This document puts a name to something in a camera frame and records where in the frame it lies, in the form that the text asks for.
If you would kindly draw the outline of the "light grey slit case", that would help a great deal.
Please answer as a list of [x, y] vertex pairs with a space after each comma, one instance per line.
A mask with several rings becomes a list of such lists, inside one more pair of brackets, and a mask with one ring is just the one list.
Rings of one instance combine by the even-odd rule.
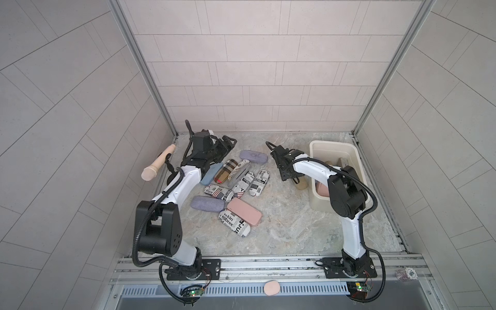
[[236, 183], [249, 170], [251, 163], [249, 160], [242, 160], [229, 175], [228, 180]]

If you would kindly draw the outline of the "flag newspaper glasses case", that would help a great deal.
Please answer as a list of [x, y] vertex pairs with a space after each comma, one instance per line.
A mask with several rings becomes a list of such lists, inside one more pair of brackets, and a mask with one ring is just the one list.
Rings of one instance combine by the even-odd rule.
[[234, 192], [230, 189], [215, 184], [209, 184], [206, 186], [204, 193], [225, 202], [230, 202], [234, 198]]

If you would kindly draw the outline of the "pink case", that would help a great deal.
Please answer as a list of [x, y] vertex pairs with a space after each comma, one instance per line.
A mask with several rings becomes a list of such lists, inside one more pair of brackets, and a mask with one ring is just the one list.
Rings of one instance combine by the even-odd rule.
[[251, 226], [258, 226], [262, 220], [262, 213], [258, 209], [255, 209], [239, 198], [233, 198], [227, 204], [227, 209]]
[[321, 197], [329, 197], [329, 190], [326, 185], [320, 182], [316, 182], [316, 193]]

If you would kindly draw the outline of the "pink case front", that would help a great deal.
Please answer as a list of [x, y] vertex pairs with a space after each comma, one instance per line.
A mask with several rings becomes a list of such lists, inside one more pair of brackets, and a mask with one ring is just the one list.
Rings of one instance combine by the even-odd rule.
[[262, 220], [262, 213], [258, 209], [255, 209], [239, 198], [233, 198], [227, 204], [227, 209], [251, 226], [258, 226]]

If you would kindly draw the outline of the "grey rectangular case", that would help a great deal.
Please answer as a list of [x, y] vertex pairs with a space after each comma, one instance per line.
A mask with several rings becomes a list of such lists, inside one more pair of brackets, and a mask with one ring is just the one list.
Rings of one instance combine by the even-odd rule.
[[337, 160], [337, 166], [340, 168], [345, 168], [347, 166], [350, 166], [350, 162], [347, 158], [339, 158]]

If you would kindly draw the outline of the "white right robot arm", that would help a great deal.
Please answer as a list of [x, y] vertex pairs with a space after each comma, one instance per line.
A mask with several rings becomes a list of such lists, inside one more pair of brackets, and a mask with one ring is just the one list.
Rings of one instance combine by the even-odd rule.
[[348, 277], [361, 275], [370, 266], [369, 253], [374, 251], [364, 241], [363, 218], [377, 208], [377, 197], [350, 166], [334, 167], [308, 156], [266, 142], [275, 160], [282, 181], [308, 176], [328, 189], [332, 209], [342, 220], [344, 245], [342, 249], [343, 273]]

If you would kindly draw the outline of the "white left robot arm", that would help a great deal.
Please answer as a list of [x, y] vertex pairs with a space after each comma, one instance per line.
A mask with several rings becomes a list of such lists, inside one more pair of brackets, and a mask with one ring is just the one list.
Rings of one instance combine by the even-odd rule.
[[203, 131], [190, 137], [190, 141], [190, 153], [176, 168], [170, 184], [152, 201], [141, 201], [137, 206], [131, 253], [137, 267], [155, 262], [190, 267], [201, 259], [200, 250], [182, 240], [180, 207], [210, 166], [222, 162], [237, 140]]

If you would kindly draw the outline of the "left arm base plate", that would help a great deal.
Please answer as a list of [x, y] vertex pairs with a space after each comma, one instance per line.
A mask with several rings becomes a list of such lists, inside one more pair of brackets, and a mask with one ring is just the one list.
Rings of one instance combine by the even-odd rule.
[[202, 281], [220, 278], [221, 259], [196, 261], [192, 266], [178, 266], [164, 271], [169, 281]]

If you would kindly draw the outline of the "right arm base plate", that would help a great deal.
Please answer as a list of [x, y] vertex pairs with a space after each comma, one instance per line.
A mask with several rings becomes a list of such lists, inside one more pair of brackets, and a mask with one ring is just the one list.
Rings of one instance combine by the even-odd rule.
[[323, 268], [327, 279], [377, 278], [378, 276], [372, 259], [366, 255], [357, 260], [340, 257], [321, 258], [315, 264]]

